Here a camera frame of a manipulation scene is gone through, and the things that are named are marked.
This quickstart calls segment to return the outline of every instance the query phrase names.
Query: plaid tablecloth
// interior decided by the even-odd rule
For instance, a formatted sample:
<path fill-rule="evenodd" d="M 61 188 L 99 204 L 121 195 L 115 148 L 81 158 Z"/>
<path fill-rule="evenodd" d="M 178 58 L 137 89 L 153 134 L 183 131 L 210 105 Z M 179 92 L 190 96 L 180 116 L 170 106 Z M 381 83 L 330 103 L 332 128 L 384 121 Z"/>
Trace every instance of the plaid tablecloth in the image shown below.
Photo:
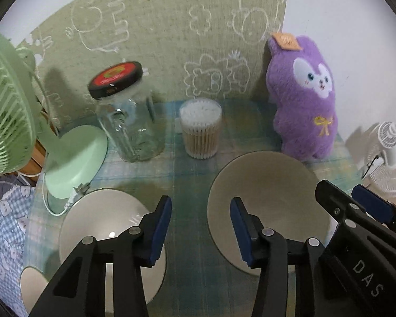
<path fill-rule="evenodd" d="M 131 164 L 123 162 L 110 146 L 91 182 L 90 190 L 123 190 L 151 211 L 161 195 L 172 197 L 173 214 L 165 243 L 167 271 L 161 290 L 148 304 L 150 316 L 251 315 L 258 278 L 236 269 L 218 252 L 208 231 L 207 199 L 213 180 L 227 163 L 252 151 L 279 151 L 281 139 L 272 126 L 274 105 L 244 100 L 221 104 L 223 131 L 213 158 L 195 160 L 186 154 L 182 134 L 175 131 L 180 102 L 157 104 L 157 114 L 167 120 L 164 152 L 148 162 Z M 360 183 L 339 136 L 328 159 L 313 160 L 306 166 L 320 180 L 327 179 L 348 193 Z M 39 269 L 50 279 L 60 266 L 58 240 L 64 216 L 47 213 L 41 187 L 39 180 L 26 231 L 24 265 Z M 62 210 L 64 202 L 52 197 L 49 201 L 55 212 Z"/>

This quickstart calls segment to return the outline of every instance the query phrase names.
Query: jar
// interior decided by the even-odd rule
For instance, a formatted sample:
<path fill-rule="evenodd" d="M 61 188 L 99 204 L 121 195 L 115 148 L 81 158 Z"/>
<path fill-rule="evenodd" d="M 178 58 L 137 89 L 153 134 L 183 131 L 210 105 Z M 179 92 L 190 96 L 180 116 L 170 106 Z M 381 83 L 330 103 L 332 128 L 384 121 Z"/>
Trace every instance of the jar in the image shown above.
<path fill-rule="evenodd" d="M 98 101 L 102 129 L 127 162 L 151 159 L 164 148 L 161 118 L 157 120 L 152 88 L 144 81 L 141 64 L 126 62 L 106 69 L 88 87 Z"/>

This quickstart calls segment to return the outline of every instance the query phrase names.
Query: jar lid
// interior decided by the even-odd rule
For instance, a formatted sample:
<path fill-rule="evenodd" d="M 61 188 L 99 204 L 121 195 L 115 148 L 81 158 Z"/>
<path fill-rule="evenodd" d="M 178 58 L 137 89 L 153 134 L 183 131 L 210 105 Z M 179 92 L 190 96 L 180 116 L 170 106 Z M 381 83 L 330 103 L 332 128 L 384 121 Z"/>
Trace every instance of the jar lid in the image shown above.
<path fill-rule="evenodd" d="M 139 62 L 125 62 L 107 68 L 95 76 L 88 85 L 94 99 L 116 94 L 132 86 L 142 78 L 142 65 Z"/>

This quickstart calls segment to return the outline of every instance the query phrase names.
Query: green fan base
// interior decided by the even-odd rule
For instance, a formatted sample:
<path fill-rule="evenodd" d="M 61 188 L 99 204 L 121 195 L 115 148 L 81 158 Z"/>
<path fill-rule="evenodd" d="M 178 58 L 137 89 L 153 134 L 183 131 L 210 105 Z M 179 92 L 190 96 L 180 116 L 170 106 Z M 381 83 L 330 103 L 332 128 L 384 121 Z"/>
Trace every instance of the green fan base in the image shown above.
<path fill-rule="evenodd" d="M 63 155 L 60 151 L 49 150 L 50 146 L 43 144 L 49 150 L 45 166 L 47 189 L 53 197 L 66 199 L 74 187 L 91 182 L 100 169 L 107 153 L 107 136 L 95 126 L 83 125 L 70 130 L 60 139 L 56 137 L 48 140 L 54 141 L 51 148 L 58 146 L 60 150 L 65 148 L 68 151 Z"/>

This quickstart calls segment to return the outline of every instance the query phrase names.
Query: fan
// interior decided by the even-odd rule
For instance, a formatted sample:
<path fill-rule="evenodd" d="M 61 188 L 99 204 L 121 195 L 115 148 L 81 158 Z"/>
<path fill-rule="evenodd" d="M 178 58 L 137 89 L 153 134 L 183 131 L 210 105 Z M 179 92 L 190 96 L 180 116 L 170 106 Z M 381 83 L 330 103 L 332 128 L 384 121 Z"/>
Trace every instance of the fan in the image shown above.
<path fill-rule="evenodd" d="M 388 197 L 396 197 L 396 124 L 378 125 L 368 138 L 366 172 L 371 182 Z"/>
<path fill-rule="evenodd" d="M 0 34 L 0 174 L 24 167 L 38 138 L 49 153 L 44 180 L 50 194 L 69 198 L 74 188 L 88 184 L 97 173 L 106 156 L 107 137 L 101 129 L 83 125 L 58 138 L 36 100 L 34 70 L 33 53 L 16 50 Z"/>

